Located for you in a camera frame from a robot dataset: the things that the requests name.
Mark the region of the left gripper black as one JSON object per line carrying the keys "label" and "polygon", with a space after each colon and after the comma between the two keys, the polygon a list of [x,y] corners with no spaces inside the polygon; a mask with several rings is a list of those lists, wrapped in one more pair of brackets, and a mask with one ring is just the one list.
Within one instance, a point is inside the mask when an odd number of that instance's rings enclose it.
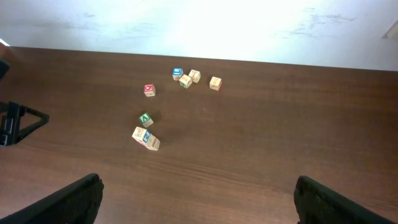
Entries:
{"label": "left gripper black", "polygon": [[[11,101],[9,103],[1,102],[1,112],[6,112],[5,115],[1,116],[1,146],[11,146],[19,143],[33,131],[47,124],[50,119],[48,114],[26,106],[20,107],[19,104]],[[34,115],[40,120],[19,130],[21,117],[26,113]]]}

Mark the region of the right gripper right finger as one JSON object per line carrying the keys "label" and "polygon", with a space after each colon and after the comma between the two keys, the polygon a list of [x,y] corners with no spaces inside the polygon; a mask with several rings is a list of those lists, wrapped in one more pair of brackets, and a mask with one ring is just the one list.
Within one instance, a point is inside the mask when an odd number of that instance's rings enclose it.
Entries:
{"label": "right gripper right finger", "polygon": [[294,204],[300,224],[394,224],[305,175],[297,180]]}

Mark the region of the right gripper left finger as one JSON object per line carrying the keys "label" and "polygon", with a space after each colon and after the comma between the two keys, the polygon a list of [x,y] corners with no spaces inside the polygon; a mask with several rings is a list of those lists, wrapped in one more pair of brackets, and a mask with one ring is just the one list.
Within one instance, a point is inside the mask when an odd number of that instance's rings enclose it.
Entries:
{"label": "right gripper left finger", "polygon": [[98,174],[74,183],[1,219],[1,224],[93,224],[103,199],[104,184]]}

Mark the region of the blue side wooden block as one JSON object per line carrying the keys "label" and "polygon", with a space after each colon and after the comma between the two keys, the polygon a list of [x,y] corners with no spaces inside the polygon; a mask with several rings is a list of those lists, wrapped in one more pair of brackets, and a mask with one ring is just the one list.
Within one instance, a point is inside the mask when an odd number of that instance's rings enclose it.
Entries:
{"label": "blue side wooden block", "polygon": [[141,128],[139,126],[136,126],[132,138],[135,139],[138,143],[142,145],[147,145],[147,142],[151,136],[151,132],[148,131],[145,128]]}

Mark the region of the plain animal wooden block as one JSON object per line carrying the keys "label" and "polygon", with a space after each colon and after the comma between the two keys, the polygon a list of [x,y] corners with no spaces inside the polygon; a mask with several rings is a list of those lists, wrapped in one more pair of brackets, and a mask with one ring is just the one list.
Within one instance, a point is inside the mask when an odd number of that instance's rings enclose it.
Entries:
{"label": "plain animal wooden block", "polygon": [[146,142],[146,148],[152,151],[158,151],[160,146],[160,141],[153,134],[150,135],[148,141]]}

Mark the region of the green top wooden block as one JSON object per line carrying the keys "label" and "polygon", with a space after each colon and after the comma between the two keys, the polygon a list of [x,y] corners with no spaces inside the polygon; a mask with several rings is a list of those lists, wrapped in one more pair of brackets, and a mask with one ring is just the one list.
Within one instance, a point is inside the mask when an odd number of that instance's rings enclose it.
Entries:
{"label": "green top wooden block", "polygon": [[154,121],[152,120],[152,118],[149,116],[148,113],[143,113],[142,115],[140,115],[139,121],[145,128],[148,128],[150,125],[154,123]]}

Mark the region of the red top wooden block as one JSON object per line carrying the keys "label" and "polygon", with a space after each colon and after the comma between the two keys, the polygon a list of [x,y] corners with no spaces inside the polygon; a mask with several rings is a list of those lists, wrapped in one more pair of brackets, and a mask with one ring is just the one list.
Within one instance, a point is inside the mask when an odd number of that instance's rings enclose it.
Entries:
{"label": "red top wooden block", "polygon": [[155,94],[156,94],[155,86],[152,83],[145,84],[144,85],[144,94],[147,97],[155,96]]}

